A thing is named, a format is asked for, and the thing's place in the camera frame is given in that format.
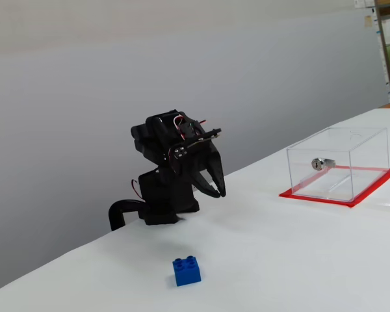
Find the white tabletop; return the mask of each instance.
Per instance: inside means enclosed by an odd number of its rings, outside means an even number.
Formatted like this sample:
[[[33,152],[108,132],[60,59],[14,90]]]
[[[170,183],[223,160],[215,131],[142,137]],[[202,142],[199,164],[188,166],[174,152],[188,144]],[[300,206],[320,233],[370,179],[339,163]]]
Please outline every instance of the white tabletop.
[[[340,125],[388,127],[390,151],[390,109]],[[280,198],[283,150],[226,184],[177,224],[133,222],[12,282],[0,311],[390,311],[390,180],[353,209]],[[176,287],[188,255],[202,281]]]

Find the gray wall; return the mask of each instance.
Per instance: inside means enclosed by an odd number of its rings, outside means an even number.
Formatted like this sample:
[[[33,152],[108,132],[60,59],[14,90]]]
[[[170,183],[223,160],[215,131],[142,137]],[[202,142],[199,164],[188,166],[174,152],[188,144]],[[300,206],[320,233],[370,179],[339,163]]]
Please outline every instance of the gray wall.
[[[0,287],[109,232],[110,205],[154,167],[129,134],[150,114],[221,127],[228,174],[386,104],[368,14],[0,56]]]

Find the transparent box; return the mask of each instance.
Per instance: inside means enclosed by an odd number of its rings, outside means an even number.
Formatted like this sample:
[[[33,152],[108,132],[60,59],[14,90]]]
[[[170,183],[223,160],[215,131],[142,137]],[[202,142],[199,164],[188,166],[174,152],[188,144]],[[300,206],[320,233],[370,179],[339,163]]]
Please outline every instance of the transparent box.
[[[287,158],[293,195],[352,202],[389,171],[387,128],[327,128]]]

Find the red tape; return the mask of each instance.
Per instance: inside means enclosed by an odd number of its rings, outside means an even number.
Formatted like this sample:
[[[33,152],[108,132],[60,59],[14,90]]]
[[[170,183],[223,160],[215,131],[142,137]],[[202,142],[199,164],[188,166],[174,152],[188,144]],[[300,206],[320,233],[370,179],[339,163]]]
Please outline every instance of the red tape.
[[[390,169],[381,177],[379,178],[376,182],[374,182],[367,190],[362,192],[360,195],[354,198],[353,201],[338,201],[338,200],[324,200],[322,198],[312,198],[312,197],[307,197],[307,196],[298,196],[298,195],[293,195],[292,194],[292,189],[290,188],[286,192],[281,193],[279,196],[280,197],[285,197],[285,198],[293,198],[296,200],[307,200],[309,202],[319,202],[319,203],[334,203],[336,205],[343,205],[343,206],[348,206],[349,208],[353,208],[353,206],[361,203],[368,195],[373,193],[376,189],[378,189],[380,186],[382,186],[387,180],[390,179]]]

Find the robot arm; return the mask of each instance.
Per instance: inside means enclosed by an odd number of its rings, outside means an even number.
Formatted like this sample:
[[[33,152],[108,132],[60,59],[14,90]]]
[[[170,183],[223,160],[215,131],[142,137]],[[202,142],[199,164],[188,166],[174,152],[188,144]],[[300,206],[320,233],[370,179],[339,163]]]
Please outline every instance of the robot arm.
[[[226,195],[221,157],[213,144],[221,129],[205,132],[184,112],[171,110],[131,128],[136,150],[158,167],[139,178],[144,201],[121,200],[109,211],[111,229],[125,225],[123,213],[138,211],[147,225],[178,222],[177,213],[199,211],[192,186],[214,197]],[[216,189],[201,175],[207,170]]]

